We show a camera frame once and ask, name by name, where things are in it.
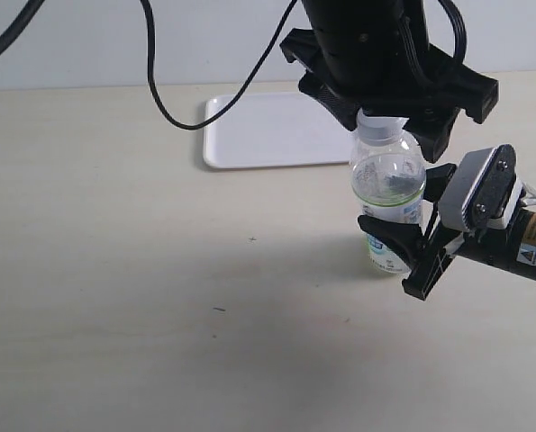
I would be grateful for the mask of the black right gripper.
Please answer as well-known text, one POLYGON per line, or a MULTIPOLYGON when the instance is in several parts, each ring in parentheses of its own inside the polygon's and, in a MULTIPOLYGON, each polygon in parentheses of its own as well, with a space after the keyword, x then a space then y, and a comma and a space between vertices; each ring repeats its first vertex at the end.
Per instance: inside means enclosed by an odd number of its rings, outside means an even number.
POLYGON ((447 163, 426 170, 423 199, 434 204, 424 234, 419 224, 358 216, 372 263, 386 273, 411 272, 402 282, 404 292, 421 301, 427 299, 465 242, 466 232, 442 224, 436 203, 456 169, 456 164, 447 163))

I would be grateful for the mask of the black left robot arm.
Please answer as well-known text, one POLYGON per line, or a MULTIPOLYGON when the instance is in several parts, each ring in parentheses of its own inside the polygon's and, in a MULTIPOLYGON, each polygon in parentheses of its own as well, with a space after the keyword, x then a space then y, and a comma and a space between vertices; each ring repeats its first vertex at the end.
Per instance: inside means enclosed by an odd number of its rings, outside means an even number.
POLYGON ((451 54, 430 43, 421 1, 304 1, 310 29, 293 29, 280 49, 305 70, 298 84, 345 130, 359 113, 402 117, 424 159, 437 162, 460 113, 483 123, 499 83, 465 65, 468 33, 456 4, 441 2, 451 54))

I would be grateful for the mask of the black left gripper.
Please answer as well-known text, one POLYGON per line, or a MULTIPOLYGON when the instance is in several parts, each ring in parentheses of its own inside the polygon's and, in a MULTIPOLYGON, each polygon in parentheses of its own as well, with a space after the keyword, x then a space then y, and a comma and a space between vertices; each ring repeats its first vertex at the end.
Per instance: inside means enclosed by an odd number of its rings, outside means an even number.
POLYGON ((445 78, 450 57, 430 46, 418 83, 407 45, 397 34, 361 42, 349 36, 293 29, 280 48, 305 73, 298 89, 321 105, 345 130, 357 129, 366 115, 405 117, 404 129, 420 145, 423 158, 436 163, 448 148, 459 112, 482 123, 498 102, 497 80, 466 66, 445 78))

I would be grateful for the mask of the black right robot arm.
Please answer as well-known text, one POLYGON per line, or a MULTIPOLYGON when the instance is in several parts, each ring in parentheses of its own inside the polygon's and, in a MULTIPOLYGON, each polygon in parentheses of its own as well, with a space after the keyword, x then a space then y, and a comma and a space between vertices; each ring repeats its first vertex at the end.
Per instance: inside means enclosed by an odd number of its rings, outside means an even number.
POLYGON ((411 268, 402 286, 407 294, 421 301, 427 299, 455 257, 536 282, 536 212, 524 204, 523 186, 512 186, 516 202, 512 211, 504 207, 508 222, 503 229, 489 227, 462 232, 435 221, 441 215, 441 196, 450 189, 457 171, 454 164, 427 170, 424 199, 433 207, 426 231, 418 224, 384 221, 368 215, 358 217, 360 229, 386 244, 411 268))

